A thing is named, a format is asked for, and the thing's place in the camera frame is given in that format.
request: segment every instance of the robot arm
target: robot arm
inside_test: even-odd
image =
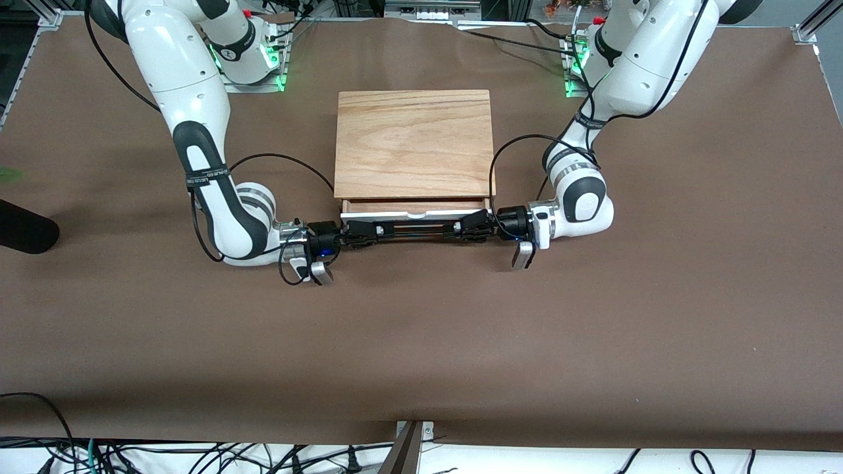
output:
[[[550,239],[594,234],[612,224],[614,205],[590,159],[594,139],[617,116],[643,118],[667,105],[734,3],[617,0],[606,23],[588,32],[593,55],[583,69],[592,99],[559,136],[565,145],[554,143],[545,151],[543,165],[556,198],[529,204],[539,248],[550,246]]]
[[[247,19],[236,0],[93,0],[91,16],[126,41],[172,133],[187,187],[205,213],[214,246],[234,265],[278,260],[271,192],[234,185],[225,159],[230,112],[217,65],[194,24],[206,32],[229,79],[253,83],[273,64],[263,51],[266,23]]]

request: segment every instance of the cable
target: cable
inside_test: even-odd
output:
[[[670,93],[670,89],[673,88],[674,83],[676,82],[676,78],[679,76],[679,71],[682,69],[682,63],[685,61],[685,55],[688,54],[688,49],[690,48],[690,43],[694,39],[694,33],[696,33],[696,27],[700,24],[700,19],[702,19],[703,13],[706,11],[706,7],[708,6],[709,0],[702,0],[702,5],[700,6],[700,11],[697,12],[696,17],[694,18],[694,23],[690,27],[690,32],[688,33],[688,38],[685,40],[685,46],[682,48],[682,53],[679,54],[679,60],[676,62],[676,67],[674,68],[674,73],[670,76],[670,80],[668,81],[668,85],[664,87],[664,93],[662,93],[662,97],[659,98],[656,105],[650,109],[649,112],[641,114],[639,116],[634,116],[631,114],[618,114],[616,116],[611,116],[607,122],[613,121],[616,118],[632,118],[632,119],[642,119],[647,118],[654,114],[656,110],[662,105],[664,100],[668,97]]]
[[[282,265],[283,257],[284,257],[284,251],[287,249],[287,244],[290,243],[290,239],[292,239],[295,234],[301,234],[301,232],[304,231],[304,230],[306,230],[306,229],[297,229],[297,230],[294,230],[293,232],[291,232],[290,235],[287,236],[287,239],[284,240],[284,242],[281,244],[281,251],[278,252],[278,274],[281,275],[281,280],[284,280],[284,283],[290,285],[291,287],[302,284],[302,282],[304,281],[304,277],[299,276],[297,282],[291,282],[289,279],[287,279],[287,276],[284,275],[284,266]],[[309,261],[307,262],[307,265],[308,265],[308,273],[310,273],[310,262]]]
[[[59,409],[56,407],[56,405],[52,401],[50,401],[49,398],[43,396],[42,394],[34,393],[34,392],[31,392],[31,391],[16,391],[16,392],[0,394],[0,398],[7,398],[7,397],[10,397],[10,396],[28,396],[28,397],[32,397],[32,398],[37,398],[38,400],[43,401],[44,404],[46,404],[52,410],[52,412],[56,415],[56,418],[58,418],[59,423],[62,424],[62,428],[64,429],[64,434],[67,435],[67,442],[70,444],[70,450],[72,452],[71,458],[73,459],[73,472],[74,473],[78,472],[78,460],[76,459],[76,456],[75,456],[76,453],[75,453],[75,449],[74,449],[74,445],[73,445],[73,435],[70,433],[70,427],[67,426],[67,420],[64,419],[64,415],[62,415],[62,412],[59,411]]]
[[[755,450],[749,450],[749,462],[746,463],[746,474],[752,474],[753,463],[755,463]]]
[[[706,453],[704,453],[700,450],[693,450],[693,451],[690,452],[690,464],[694,468],[694,471],[696,471],[697,474],[706,474],[696,464],[696,457],[698,455],[702,456],[702,459],[708,465],[708,474],[715,474],[714,466],[711,464],[711,460],[708,459],[708,456],[706,455]],[[749,461],[746,464],[746,474],[752,474],[752,465],[754,463],[755,463],[755,450],[749,450]]]
[[[88,440],[88,469],[93,472],[93,474],[97,474],[97,470],[94,467],[94,439],[91,438]]]
[[[205,252],[205,255],[211,259],[211,261],[215,263],[219,263],[223,261],[224,256],[216,257],[214,256],[210,250],[208,250],[208,246],[205,245],[205,239],[202,238],[202,232],[199,231],[199,221],[196,219],[196,192],[193,189],[190,189],[191,193],[191,218],[193,219],[193,231],[196,232],[196,238],[199,240],[199,245],[202,246],[202,251]]]
[[[280,39],[280,38],[283,38],[284,36],[290,35],[290,34],[293,32],[293,30],[295,30],[295,29],[296,29],[296,27],[298,26],[298,24],[300,24],[301,22],[303,22],[303,21],[304,21],[304,19],[305,19],[305,17],[307,17],[307,16],[308,16],[308,15],[302,15],[302,16],[301,16],[301,18],[299,18],[299,19],[297,19],[297,20],[296,20],[296,23],[293,23],[293,26],[291,26],[289,30],[284,31],[284,32],[283,32],[283,33],[281,33],[280,35],[270,36],[270,37],[269,37],[269,41],[275,41],[275,40],[278,40],[278,39]]]
[[[126,86],[126,89],[129,89],[130,92],[132,92],[134,95],[136,95],[136,97],[138,97],[138,99],[142,100],[146,105],[149,105],[150,107],[155,109],[155,111],[160,112],[161,110],[158,108],[157,105],[150,102],[149,99],[144,97],[140,92],[137,92],[137,90],[135,90],[135,88],[133,88],[123,78],[123,76],[121,76],[120,73],[117,72],[117,69],[115,69],[115,67],[111,64],[111,61],[109,61],[108,57],[103,52],[102,48],[99,47],[99,42],[97,41],[96,36],[94,36],[94,29],[91,27],[91,2],[85,2],[84,17],[85,17],[85,27],[88,29],[88,36],[91,37],[91,43],[94,44],[94,49],[97,50],[97,52],[99,53],[99,57],[101,57],[103,59],[103,62],[105,62],[105,65],[108,66],[108,68],[115,75],[115,77],[117,77],[117,79],[120,80],[120,82],[124,86]]]
[[[491,164],[489,165],[489,208],[490,208],[490,210],[491,210],[491,216],[492,216],[492,218],[494,218],[494,219],[495,219],[495,224],[497,224],[497,227],[498,227],[498,228],[499,228],[499,229],[500,229],[500,230],[501,230],[504,234],[509,235],[510,237],[512,237],[513,239],[516,239],[516,240],[523,239],[523,238],[524,238],[524,236],[523,236],[523,235],[513,235],[513,234],[510,234],[510,233],[509,233],[506,229],[504,229],[504,228],[503,228],[503,226],[501,226],[501,222],[498,220],[498,218],[497,218],[497,214],[495,213],[495,197],[493,196],[491,186],[492,186],[492,178],[493,178],[494,173],[495,173],[495,163],[497,162],[497,159],[498,159],[498,158],[500,158],[501,153],[503,152],[503,150],[507,149],[507,147],[509,147],[509,146],[510,146],[510,145],[512,145],[513,143],[517,143],[517,142],[520,142],[520,141],[522,141],[522,140],[526,140],[526,139],[528,139],[528,138],[543,138],[543,139],[545,139],[545,140],[550,140],[550,141],[552,141],[552,142],[559,143],[559,144],[560,144],[560,145],[562,145],[563,147],[568,147],[568,148],[570,148],[570,149],[575,149],[575,148],[574,148],[574,147],[573,147],[570,143],[567,143],[567,142],[565,142],[565,141],[561,140],[560,138],[551,137],[550,135],[542,135],[542,134],[540,134],[540,133],[529,133],[529,134],[527,134],[527,135],[522,135],[522,136],[520,136],[520,137],[515,137],[515,138],[513,138],[512,140],[510,140],[510,141],[508,141],[508,142],[504,143],[504,144],[503,144],[503,146],[501,146],[501,147],[500,147],[500,148],[499,148],[499,149],[495,152],[495,156],[494,156],[494,157],[492,157],[492,159],[491,159]],[[596,158],[595,158],[592,154],[583,154],[583,153],[580,153],[580,154],[581,154],[581,155],[582,155],[585,159],[587,159],[587,160],[588,160],[591,164],[593,164],[594,166],[596,166],[598,170],[600,169],[600,165],[599,165],[599,164],[597,164],[597,159],[596,159]]]
[[[694,471],[696,471],[697,474],[705,474],[703,471],[700,470],[700,467],[696,464],[696,457],[698,455],[702,456],[702,459],[708,465],[708,473],[709,474],[715,474],[714,466],[711,465],[711,460],[708,459],[708,456],[706,455],[706,453],[704,453],[700,450],[693,450],[693,451],[690,452],[690,464],[694,468]]]
[[[307,164],[307,163],[304,163],[304,162],[303,162],[302,160],[300,160],[300,159],[295,159],[295,158],[293,158],[292,156],[288,156],[288,155],[286,155],[286,154],[278,154],[278,153],[262,153],[262,154],[253,154],[253,155],[247,156],[246,158],[241,159],[240,161],[238,161],[238,162],[237,162],[237,163],[235,163],[235,164],[232,164],[232,165],[231,165],[231,168],[228,168],[228,170],[230,170],[230,171],[234,171],[234,169],[235,169],[235,168],[237,168],[237,167],[238,167],[238,166],[240,166],[241,164],[243,164],[243,163],[245,163],[245,162],[247,162],[247,161],[249,161],[249,160],[251,160],[251,159],[255,159],[255,158],[263,158],[263,157],[284,158],[284,159],[288,159],[288,160],[290,160],[290,161],[292,161],[292,162],[294,162],[294,163],[301,164],[303,167],[307,168],[308,170],[310,170],[311,172],[313,172],[314,174],[316,174],[316,175],[317,175],[317,176],[318,176],[318,177],[319,177],[319,178],[320,178],[320,179],[321,179],[321,180],[322,180],[322,181],[323,181],[326,185],[328,185],[328,188],[330,188],[330,191],[331,191],[331,192],[333,192],[333,191],[334,191],[334,185],[332,185],[332,184],[330,183],[330,181],[328,180],[328,178],[325,178],[325,175],[323,175],[322,173],[320,173],[320,172],[319,172],[316,168],[314,168],[313,166],[311,166],[311,165],[309,165],[309,164]]]
[[[633,450],[632,454],[630,454],[630,457],[626,458],[626,463],[624,463],[624,466],[621,467],[620,471],[617,471],[615,474],[626,474],[626,472],[629,471],[630,466],[632,466],[632,462],[635,460],[636,456],[638,456],[638,453],[640,452],[641,448]]]
[[[534,49],[542,50],[542,51],[551,51],[551,52],[562,54],[562,55],[565,55],[565,56],[576,56],[576,54],[573,54],[570,51],[563,51],[563,50],[556,49],[556,48],[549,48],[547,46],[531,45],[529,43],[522,43],[521,41],[508,40],[506,38],[501,38],[500,36],[486,35],[484,33],[478,33],[476,31],[472,31],[472,30],[462,30],[462,31],[464,33],[468,33],[469,35],[479,36],[480,38],[487,38],[489,40],[503,41],[504,43],[511,43],[513,45],[524,46],[524,47],[527,47],[527,48],[534,48]]]

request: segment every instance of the velcro strap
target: velcro strap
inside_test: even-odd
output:
[[[602,120],[590,119],[584,116],[581,110],[577,110],[577,114],[574,116],[574,120],[577,121],[578,124],[590,130],[600,130],[601,128],[606,126],[606,123],[608,123]]]
[[[209,168],[207,170],[190,171],[185,173],[185,184],[188,189],[194,187],[207,186],[211,180],[224,180],[228,178],[230,172],[228,166],[223,164],[217,168]]]

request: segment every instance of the black cylinder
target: black cylinder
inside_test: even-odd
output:
[[[56,244],[58,234],[52,220],[0,199],[0,245],[40,254]]]

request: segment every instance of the table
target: table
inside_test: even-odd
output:
[[[231,96],[229,163],[332,176],[342,90],[489,89],[496,147],[579,104],[553,53],[447,25],[319,23],[292,61],[282,94]],[[534,197],[545,146],[501,158],[499,206]],[[343,253],[332,288],[287,288],[204,257],[164,122],[65,18],[0,133],[25,172],[0,197],[63,232],[43,256],[0,251],[3,389],[49,396],[81,437],[363,443],[419,418],[453,443],[840,448],[843,135],[813,49],[719,29],[670,107],[595,148],[613,227],[526,272],[511,245],[378,245]],[[235,177],[284,218],[336,218],[306,170]],[[2,434],[60,433],[43,407],[0,410]]]

